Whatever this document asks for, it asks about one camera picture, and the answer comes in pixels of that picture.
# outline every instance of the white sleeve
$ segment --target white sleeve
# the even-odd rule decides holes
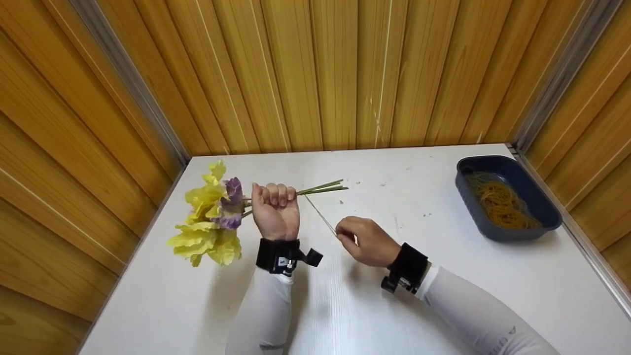
[[[430,267],[416,296],[484,355],[558,355],[508,306],[441,267]]]
[[[256,268],[228,334],[226,355],[280,355],[292,315],[293,279]]]

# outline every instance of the table surface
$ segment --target table surface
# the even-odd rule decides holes
[[[253,181],[308,188],[344,179],[350,189],[312,195],[333,225],[374,219],[400,243],[484,288],[561,354],[628,354],[631,322],[561,227],[524,244],[478,232],[454,185],[472,155],[510,157],[504,145],[354,150],[222,157],[251,192]],[[259,235],[239,229],[243,259],[198,268],[165,244],[186,217],[184,193],[217,157],[186,168],[85,340],[81,354],[223,354],[228,329],[254,271]],[[290,354],[473,354],[419,300],[381,291],[382,270],[359,265],[300,197],[302,249],[324,255],[301,265],[292,292]]]

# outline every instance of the black wrist strap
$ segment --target black wrist strap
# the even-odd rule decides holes
[[[388,266],[390,275],[381,281],[381,288],[394,293],[397,285],[416,294],[421,286],[421,279],[427,268],[427,256],[412,248],[408,243],[403,243],[399,255]]]
[[[322,260],[322,254],[311,249],[305,255],[300,250],[300,240],[271,241],[261,238],[259,254],[256,256],[256,266],[267,270],[270,274],[284,274],[291,276],[299,261],[317,267]]]

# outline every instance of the wood grain paneling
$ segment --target wood grain paneling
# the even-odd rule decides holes
[[[407,10],[407,0],[359,2],[357,148],[390,144]]]
[[[513,0],[460,137],[461,144],[479,143],[486,136],[547,2]]]
[[[355,149],[358,1],[312,0],[315,69],[326,150]]]
[[[544,179],[552,173],[570,149],[573,149],[587,127],[602,115],[599,112],[604,111],[603,107],[616,91],[628,90],[620,88],[620,85],[631,73],[630,19],[631,3],[627,1],[620,6],[618,13],[583,65],[583,69],[579,71],[529,149],[529,159]],[[617,93],[616,96],[618,100],[627,100],[622,98],[624,93]],[[605,176],[612,168],[606,169],[605,174],[601,173],[600,176]],[[592,183],[601,180],[602,178],[595,179]]]
[[[123,44],[168,66],[194,116],[214,113],[236,153],[511,141],[589,5],[99,1],[120,36],[150,41],[131,24],[136,2],[162,58]]]
[[[457,144],[500,36],[511,0],[462,0],[426,145]]]
[[[291,151],[261,3],[214,0],[213,4],[261,151]]]
[[[0,112],[0,197],[120,274],[138,237]]]
[[[167,5],[163,0],[135,0],[135,3],[211,151],[230,154],[223,131],[232,127],[229,124],[220,127],[215,113],[206,100]]]
[[[526,153],[627,287],[631,286],[630,33],[631,3],[625,1]]]
[[[599,249],[631,232],[631,157],[627,157],[570,213]]]
[[[221,131],[204,129],[202,124],[209,124],[208,117],[194,117],[186,106],[133,0],[97,0],[97,3],[188,152],[225,153],[227,143]],[[203,136],[202,132],[212,136]]]
[[[605,249],[603,257],[625,285],[631,289],[631,233]]]
[[[167,144],[143,116],[136,101],[127,91],[121,78],[94,41],[70,2],[56,0],[42,0],[42,2],[165,172],[171,180],[174,180],[180,171],[180,165],[168,149]]]
[[[156,206],[1,32],[0,83],[0,111],[141,235]]]
[[[511,141],[590,1],[548,1],[484,143]]]
[[[143,7],[153,7],[154,4],[149,0],[141,2]],[[210,1],[167,0],[167,5],[230,151],[260,153],[213,4]]]
[[[423,145],[459,4],[460,0],[410,2],[392,147]]]
[[[546,180],[566,209],[572,210],[631,153],[630,115],[631,76]]]
[[[90,323],[0,287],[0,344],[5,355],[74,354]]]
[[[262,0],[293,151],[322,150],[309,0]]]
[[[116,277],[0,200],[0,285],[92,321]]]
[[[2,0],[0,22],[76,116],[159,205],[171,185],[170,178],[46,8],[38,0]]]

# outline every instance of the finger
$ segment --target finger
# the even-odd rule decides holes
[[[267,188],[261,188],[261,190],[263,191],[263,203],[269,205],[269,190]]]
[[[285,184],[278,184],[278,204],[281,207],[287,206],[287,186]]]
[[[278,205],[278,186],[273,183],[267,184],[265,186],[269,190],[269,202],[272,206]]]
[[[257,184],[252,183],[252,206],[261,206],[265,204],[263,199],[263,189]]]
[[[293,201],[294,198],[296,198],[296,189],[289,186],[287,188],[287,201]]]
[[[352,238],[345,236],[344,234],[338,234],[338,240],[342,243],[342,246],[346,251],[357,260],[360,257],[362,250],[355,244]]]
[[[360,234],[363,224],[365,223],[363,218],[348,216],[344,217],[338,225],[335,226],[335,232],[338,234],[352,234],[356,236]]]

